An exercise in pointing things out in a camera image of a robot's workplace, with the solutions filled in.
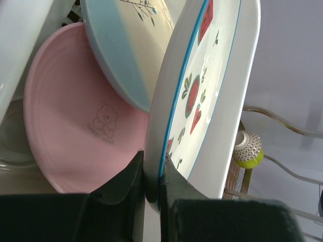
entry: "dish rack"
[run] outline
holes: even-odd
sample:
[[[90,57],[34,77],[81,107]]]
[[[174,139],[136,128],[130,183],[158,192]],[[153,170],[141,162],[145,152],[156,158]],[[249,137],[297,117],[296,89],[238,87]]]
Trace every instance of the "dish rack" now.
[[[289,130],[291,130],[297,134],[312,137],[312,138],[323,139],[323,133],[311,132],[311,131],[305,130],[303,128],[297,127],[297,126],[291,124],[289,121],[285,120],[284,118],[278,116],[277,114],[275,114],[267,109],[264,109],[261,107],[256,107],[256,106],[244,106],[243,111],[261,113],[261,114],[266,115],[267,117],[275,120],[279,124],[285,126]],[[245,130],[245,128],[241,122],[239,125],[239,130]],[[319,181],[316,179],[311,179],[308,177],[298,175],[298,174],[292,172],[290,169],[288,169],[284,165],[282,165],[278,160],[274,159],[271,156],[265,155],[264,159],[275,163],[277,166],[279,166],[281,169],[283,169],[286,173],[288,173],[288,175],[291,175],[294,178],[297,178],[297,179],[302,180],[304,182],[318,185],[319,199],[320,199],[321,186],[323,186],[323,181]],[[232,159],[231,163],[230,163],[230,168],[228,171],[226,186],[225,186],[224,193],[223,193],[223,199],[234,199],[234,200],[258,199],[256,197],[248,195],[248,189],[249,189],[249,184],[250,184],[250,180],[251,180],[251,175],[252,175],[252,169],[243,169],[243,168],[239,167],[235,163],[235,161]],[[316,214],[309,214],[309,213],[291,208],[291,210],[296,215],[306,218],[306,219],[309,219],[309,220],[312,220],[314,223],[323,226],[323,217],[321,217],[321,216],[323,216],[323,214],[320,215],[320,212],[319,212],[320,209],[321,209],[321,211],[323,211],[323,208],[319,207],[318,212]],[[323,241],[323,238],[319,238],[319,237],[313,236],[313,235],[305,233],[305,232],[303,232],[303,235],[305,237],[310,238],[315,241]]]

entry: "pink plate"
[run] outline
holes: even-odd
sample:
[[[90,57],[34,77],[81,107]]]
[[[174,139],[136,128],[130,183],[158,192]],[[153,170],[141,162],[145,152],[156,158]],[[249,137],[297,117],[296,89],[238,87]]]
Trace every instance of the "pink plate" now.
[[[148,115],[129,106],[98,66],[82,23],[55,32],[26,83],[32,153],[60,193],[89,193],[144,149]]]

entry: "bear illustration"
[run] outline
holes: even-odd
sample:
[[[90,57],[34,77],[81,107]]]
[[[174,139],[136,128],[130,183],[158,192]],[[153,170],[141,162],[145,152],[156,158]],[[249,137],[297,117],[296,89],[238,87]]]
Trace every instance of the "bear illustration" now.
[[[107,135],[110,139],[113,138],[114,130],[116,129],[116,121],[118,118],[118,113],[115,110],[107,105],[105,102],[102,102],[102,106],[96,114],[96,118],[93,120],[93,127],[97,130],[100,130],[102,133]]]

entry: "watermelon slice print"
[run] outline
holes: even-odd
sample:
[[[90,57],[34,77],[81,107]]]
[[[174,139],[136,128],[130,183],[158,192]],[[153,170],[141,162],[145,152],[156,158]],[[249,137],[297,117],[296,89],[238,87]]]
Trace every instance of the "watermelon slice print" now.
[[[197,123],[199,122],[199,120],[201,118],[201,115],[202,115],[202,112],[200,110],[200,105],[198,105],[196,107],[196,111],[195,111],[195,115],[194,115],[194,119],[193,119],[193,123],[192,123],[190,135],[192,134],[195,126],[197,125]]]
[[[193,110],[199,86],[200,86],[200,75],[197,75],[193,81],[191,90],[188,94],[186,107],[185,107],[185,118],[188,118]]]
[[[172,144],[173,144],[173,140],[174,140],[174,138],[171,138],[170,140],[168,140],[166,153],[170,152]]]
[[[200,42],[202,41],[202,38],[204,37],[208,27],[210,26],[212,19],[213,19],[213,0],[209,0],[203,15],[201,26],[198,31],[197,45],[199,45]]]

